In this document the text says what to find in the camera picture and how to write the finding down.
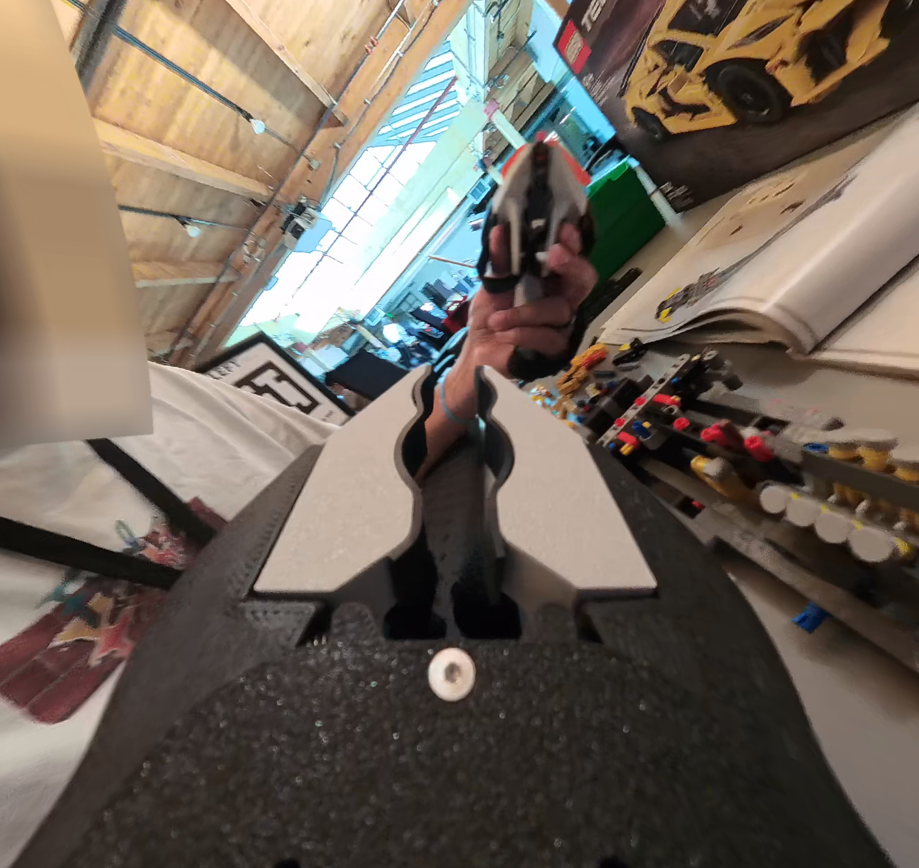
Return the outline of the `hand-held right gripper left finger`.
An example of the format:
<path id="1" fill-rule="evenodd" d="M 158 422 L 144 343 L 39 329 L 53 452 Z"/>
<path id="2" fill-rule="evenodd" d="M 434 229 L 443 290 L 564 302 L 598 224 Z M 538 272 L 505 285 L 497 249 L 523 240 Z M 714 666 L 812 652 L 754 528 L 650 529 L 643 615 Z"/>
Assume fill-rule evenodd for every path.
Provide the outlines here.
<path id="1" fill-rule="evenodd" d="M 254 593 L 396 593 L 392 564 L 420 536 L 420 489 L 403 447 L 423 421 L 422 366 L 327 439 Z"/>

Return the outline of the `white ceiling mounted device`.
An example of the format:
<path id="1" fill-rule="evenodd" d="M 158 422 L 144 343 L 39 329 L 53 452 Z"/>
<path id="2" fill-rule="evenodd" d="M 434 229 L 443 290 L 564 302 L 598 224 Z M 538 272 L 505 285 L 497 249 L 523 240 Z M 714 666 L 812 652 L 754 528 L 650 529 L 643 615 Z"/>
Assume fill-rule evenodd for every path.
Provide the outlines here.
<path id="1" fill-rule="evenodd" d="M 318 203 L 306 196 L 288 206 L 280 227 L 284 245 L 294 249 L 304 234 L 315 229 L 319 218 Z"/>

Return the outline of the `white printed t-shirt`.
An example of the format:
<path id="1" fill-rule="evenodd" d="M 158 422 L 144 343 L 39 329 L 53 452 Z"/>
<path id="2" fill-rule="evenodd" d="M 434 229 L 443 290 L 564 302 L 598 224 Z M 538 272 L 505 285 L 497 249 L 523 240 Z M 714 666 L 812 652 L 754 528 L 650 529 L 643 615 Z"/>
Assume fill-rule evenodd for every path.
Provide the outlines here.
<path id="1" fill-rule="evenodd" d="M 154 428 L 113 438 L 221 528 L 334 427 L 265 397 L 150 365 Z M 198 550 L 85 442 L 2 450 L 2 517 L 182 570 Z M 164 593 L 2 550 L 1 864 L 63 793 Z"/>

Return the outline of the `black lego beams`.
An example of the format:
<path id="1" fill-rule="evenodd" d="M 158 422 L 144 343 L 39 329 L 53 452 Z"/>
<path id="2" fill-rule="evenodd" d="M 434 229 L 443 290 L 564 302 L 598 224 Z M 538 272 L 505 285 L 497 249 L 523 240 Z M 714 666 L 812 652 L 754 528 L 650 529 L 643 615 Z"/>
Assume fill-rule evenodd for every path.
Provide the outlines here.
<path id="1" fill-rule="evenodd" d="M 573 322 L 575 332 L 582 336 L 592 321 L 601 315 L 641 275 L 640 268 L 631 268 L 618 277 L 609 277 L 599 281 L 580 305 Z"/>

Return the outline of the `pile of yellow lego pieces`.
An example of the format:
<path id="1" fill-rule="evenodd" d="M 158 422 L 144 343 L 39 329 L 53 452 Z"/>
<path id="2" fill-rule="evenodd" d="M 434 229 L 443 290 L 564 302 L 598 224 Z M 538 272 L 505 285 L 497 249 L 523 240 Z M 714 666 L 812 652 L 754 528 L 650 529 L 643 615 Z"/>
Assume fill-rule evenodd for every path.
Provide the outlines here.
<path id="1" fill-rule="evenodd" d="M 608 347 L 595 343 L 572 358 L 550 386 L 534 386 L 529 398 L 543 408 L 550 410 L 556 417 L 567 423 L 575 423 L 583 418 L 587 411 L 587 398 L 578 398 L 581 392 L 587 392 L 593 369 L 608 356 Z"/>

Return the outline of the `lego set box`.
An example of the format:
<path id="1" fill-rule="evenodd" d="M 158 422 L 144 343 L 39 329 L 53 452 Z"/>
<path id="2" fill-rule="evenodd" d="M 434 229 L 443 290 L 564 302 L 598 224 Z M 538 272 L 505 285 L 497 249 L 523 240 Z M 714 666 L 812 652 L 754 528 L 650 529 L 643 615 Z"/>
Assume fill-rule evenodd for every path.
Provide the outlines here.
<path id="1" fill-rule="evenodd" d="M 918 0 L 572 0 L 554 47 L 673 210 L 917 103 Z"/>

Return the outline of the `grey black lego chassis assembly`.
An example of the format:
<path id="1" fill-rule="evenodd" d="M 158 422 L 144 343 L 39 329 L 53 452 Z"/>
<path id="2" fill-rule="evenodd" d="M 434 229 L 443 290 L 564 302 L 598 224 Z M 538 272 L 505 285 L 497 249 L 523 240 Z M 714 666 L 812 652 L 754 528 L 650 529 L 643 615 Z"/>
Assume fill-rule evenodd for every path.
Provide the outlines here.
<path id="1" fill-rule="evenodd" d="M 756 564 L 807 601 L 814 632 L 836 619 L 918 669 L 917 449 L 740 393 L 712 348 L 647 348 L 592 372 L 587 411 L 568 425 L 603 447 L 697 537 Z"/>

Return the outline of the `green plastic bin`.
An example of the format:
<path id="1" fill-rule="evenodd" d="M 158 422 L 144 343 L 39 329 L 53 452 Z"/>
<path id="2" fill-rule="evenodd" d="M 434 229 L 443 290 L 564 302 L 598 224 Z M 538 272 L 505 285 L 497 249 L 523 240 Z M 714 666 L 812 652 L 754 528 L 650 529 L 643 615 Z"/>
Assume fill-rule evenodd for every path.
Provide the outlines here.
<path id="1" fill-rule="evenodd" d="M 594 223 L 588 259 L 603 282 L 656 236 L 665 221 L 627 161 L 596 178 L 587 194 Z"/>

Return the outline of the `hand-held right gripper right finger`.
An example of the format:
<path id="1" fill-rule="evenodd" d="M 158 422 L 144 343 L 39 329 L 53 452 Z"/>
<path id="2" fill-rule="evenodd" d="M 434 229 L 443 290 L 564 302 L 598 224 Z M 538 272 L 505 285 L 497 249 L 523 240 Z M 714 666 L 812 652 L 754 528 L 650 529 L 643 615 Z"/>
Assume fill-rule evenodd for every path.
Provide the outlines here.
<path id="1" fill-rule="evenodd" d="M 484 522 L 500 593 L 654 593 L 658 582 L 579 434 L 477 369 Z"/>

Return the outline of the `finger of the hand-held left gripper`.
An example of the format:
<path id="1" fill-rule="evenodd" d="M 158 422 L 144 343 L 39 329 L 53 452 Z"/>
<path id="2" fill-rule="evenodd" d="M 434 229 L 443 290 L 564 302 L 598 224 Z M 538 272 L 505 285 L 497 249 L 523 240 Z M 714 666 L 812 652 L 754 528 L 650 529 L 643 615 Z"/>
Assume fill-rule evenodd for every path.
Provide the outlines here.
<path id="1" fill-rule="evenodd" d="M 586 214 L 589 175 L 571 156 L 551 157 L 553 203 L 560 214 Z"/>
<path id="2" fill-rule="evenodd" d="M 525 227 L 527 190 L 532 174 L 532 161 L 519 160 L 507 178 L 502 178 L 493 198 L 493 225 Z"/>

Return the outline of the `blue wristband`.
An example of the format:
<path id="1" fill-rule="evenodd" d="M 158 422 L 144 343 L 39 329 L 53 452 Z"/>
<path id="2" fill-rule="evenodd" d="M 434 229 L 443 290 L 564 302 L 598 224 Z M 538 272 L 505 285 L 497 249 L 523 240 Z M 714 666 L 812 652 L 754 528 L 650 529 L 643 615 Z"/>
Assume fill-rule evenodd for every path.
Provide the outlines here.
<path id="1" fill-rule="evenodd" d="M 478 418 L 478 403 L 475 384 L 469 392 L 465 390 L 457 396 L 458 401 L 454 401 L 449 395 L 448 390 L 453 381 L 451 376 L 453 370 L 449 369 L 444 372 L 443 376 L 437 383 L 437 398 L 439 409 L 447 421 L 456 426 L 471 426 Z"/>

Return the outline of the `white instruction booklet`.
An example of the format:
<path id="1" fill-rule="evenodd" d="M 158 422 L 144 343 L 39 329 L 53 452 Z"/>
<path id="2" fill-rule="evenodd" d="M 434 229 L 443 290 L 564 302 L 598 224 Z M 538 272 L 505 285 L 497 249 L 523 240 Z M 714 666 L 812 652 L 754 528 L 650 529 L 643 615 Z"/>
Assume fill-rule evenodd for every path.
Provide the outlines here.
<path id="1" fill-rule="evenodd" d="M 604 324 L 917 378 L 918 114 L 732 196 Z"/>

